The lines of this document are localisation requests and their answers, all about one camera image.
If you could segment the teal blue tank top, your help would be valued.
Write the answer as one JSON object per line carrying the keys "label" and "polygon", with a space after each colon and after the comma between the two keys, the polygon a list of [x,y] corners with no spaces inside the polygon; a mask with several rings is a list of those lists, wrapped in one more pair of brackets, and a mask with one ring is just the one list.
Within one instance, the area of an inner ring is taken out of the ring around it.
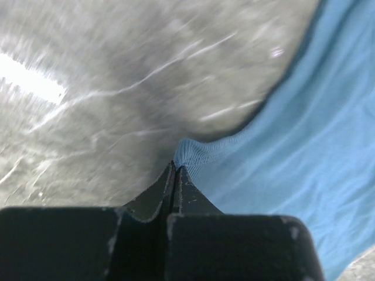
{"label": "teal blue tank top", "polygon": [[250,123],[174,162],[225,213],[299,218],[336,280],[374,244],[374,2],[322,1]]}

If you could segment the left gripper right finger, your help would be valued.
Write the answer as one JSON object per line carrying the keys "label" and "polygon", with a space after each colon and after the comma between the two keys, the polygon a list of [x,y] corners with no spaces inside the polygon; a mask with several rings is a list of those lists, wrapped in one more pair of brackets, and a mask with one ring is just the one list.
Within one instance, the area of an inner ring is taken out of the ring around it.
{"label": "left gripper right finger", "polygon": [[216,208],[181,167],[166,221],[165,280],[323,280],[307,227],[287,215]]}

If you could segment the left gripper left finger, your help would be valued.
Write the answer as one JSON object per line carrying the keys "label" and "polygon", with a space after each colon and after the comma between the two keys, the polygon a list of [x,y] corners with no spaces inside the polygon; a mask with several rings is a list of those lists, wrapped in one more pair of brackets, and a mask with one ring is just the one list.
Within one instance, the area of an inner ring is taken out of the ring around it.
{"label": "left gripper left finger", "polygon": [[122,206],[1,210],[2,280],[162,280],[175,166]]}

